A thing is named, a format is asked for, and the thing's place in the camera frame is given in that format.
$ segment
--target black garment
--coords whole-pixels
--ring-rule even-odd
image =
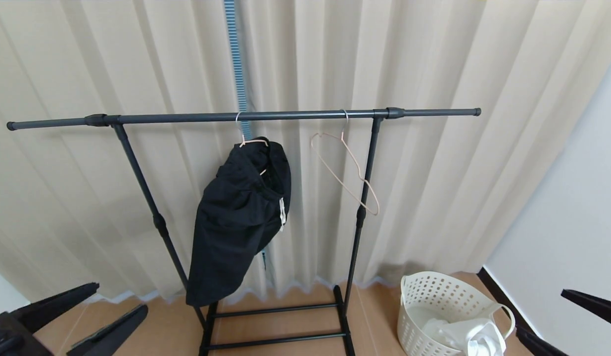
[[[281,200],[287,216],[291,183],[283,147],[257,139],[269,146],[236,144],[204,189],[188,277],[190,306],[207,306],[235,292],[253,257],[282,227]]]

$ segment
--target white plastic basket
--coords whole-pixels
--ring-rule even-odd
[[[419,272],[407,275],[400,282],[400,313],[398,316],[398,340],[408,356],[463,356],[463,352],[436,342],[422,332],[407,313],[409,307],[422,307],[448,322],[485,317],[494,320],[495,311],[507,310],[511,325],[504,334],[507,338],[514,330],[514,315],[509,308],[498,304],[483,293],[449,275],[437,272]]]

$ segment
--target curtain fold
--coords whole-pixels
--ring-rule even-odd
[[[475,108],[386,120],[355,281],[476,272],[562,151],[611,61],[611,0],[242,0],[249,108]],[[29,300],[84,282],[113,298],[180,292],[110,129],[9,133],[7,121],[236,111],[221,1],[0,1],[0,272]],[[346,279],[359,206],[318,161],[344,120],[254,122],[292,169],[287,225],[242,287]],[[127,126],[188,271],[197,203],[240,136],[233,123]],[[351,119],[362,172],[369,119]],[[354,192],[333,139],[314,144]],[[367,203],[375,201],[369,197]]]

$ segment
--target hanger hook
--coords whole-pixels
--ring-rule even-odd
[[[246,136],[244,136],[244,130],[241,129],[241,126],[237,124],[237,119],[239,119],[240,114],[241,114],[241,111],[238,112],[237,115],[235,115],[235,125],[237,126],[237,128],[239,129],[241,133],[241,142],[243,143],[246,140]]]
[[[344,109],[341,109],[341,110],[343,110],[343,112],[345,113],[345,124],[343,125],[343,130],[341,131],[341,140],[344,140],[344,138],[343,138],[343,136],[344,136],[344,129],[347,127],[347,124],[349,123],[349,114]]]

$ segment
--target clothes rack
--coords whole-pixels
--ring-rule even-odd
[[[188,278],[185,274],[183,266],[178,258],[176,249],[169,237],[169,231],[167,230],[167,223],[165,219],[158,211],[156,203],[149,192],[149,187],[145,181],[144,176],[140,168],[140,164],[134,155],[134,151],[129,143],[129,138],[125,131],[124,125],[126,124],[152,124],[152,123],[176,123],[176,122],[228,122],[235,121],[237,113],[192,113],[192,114],[164,114],[164,115],[105,115],[105,114],[94,114],[83,118],[77,119],[58,119],[58,120],[38,120],[38,121],[27,121],[27,122],[8,122],[7,128],[11,131],[20,129],[36,129],[36,128],[58,128],[61,126],[96,126],[104,127],[111,126],[116,135],[120,140],[125,155],[129,160],[129,164],[132,166],[134,174],[138,180],[138,184],[141,187],[142,193],[147,200],[147,205],[153,215],[153,223],[160,236],[162,237],[167,251],[174,262],[176,271],[180,276],[180,280],[183,283],[185,289],[188,286]],[[367,167],[365,169],[365,180],[370,181],[371,171],[373,169],[374,159],[376,155],[376,143],[378,140],[378,133],[380,131],[380,124],[383,120],[399,119],[402,117],[435,117],[435,116],[479,116],[481,115],[480,108],[474,109],[439,109],[439,110],[405,110],[402,108],[386,108],[386,109],[373,109],[373,110],[321,110],[321,111],[268,111],[268,112],[242,112],[239,115],[241,121],[263,121],[263,120],[305,120],[305,119],[345,119],[349,117],[351,119],[372,119],[373,123],[371,126],[371,139],[369,141],[369,153],[367,155]],[[364,204],[367,202],[367,184],[364,183],[362,187],[361,201]],[[235,311],[230,313],[217,313],[218,302],[212,303],[208,308],[206,318],[200,311],[199,308],[194,308],[197,318],[203,327],[202,342],[199,347],[199,355],[207,356],[211,350],[219,349],[232,349],[239,347],[250,347],[256,345],[267,345],[275,343],[287,343],[297,342],[303,340],[316,340],[323,338],[343,338],[344,347],[348,356],[354,356],[353,343],[351,342],[351,332],[349,324],[347,322],[347,308],[349,306],[351,284],[353,282],[353,274],[356,265],[356,259],[358,257],[358,248],[360,244],[360,234],[362,232],[362,225],[366,217],[366,209],[363,205],[359,205],[356,214],[356,230],[353,238],[353,246],[351,248],[351,262],[349,268],[349,275],[347,277],[347,288],[345,290],[344,299],[341,294],[339,286],[334,286],[334,302],[327,304],[313,304],[309,306],[293,306],[284,308],[271,308],[254,311]],[[289,311],[302,311],[308,309],[319,309],[319,308],[336,308],[338,313],[338,319],[340,322],[341,331],[338,333],[321,333],[321,334],[310,334],[305,336],[292,336],[285,338],[273,338],[266,340],[256,340],[250,342],[238,342],[238,343],[224,343],[224,344],[212,344],[211,338],[213,334],[213,326],[217,318],[223,317],[237,317],[242,315],[253,315],[260,313],[277,313],[277,312],[289,312]]]

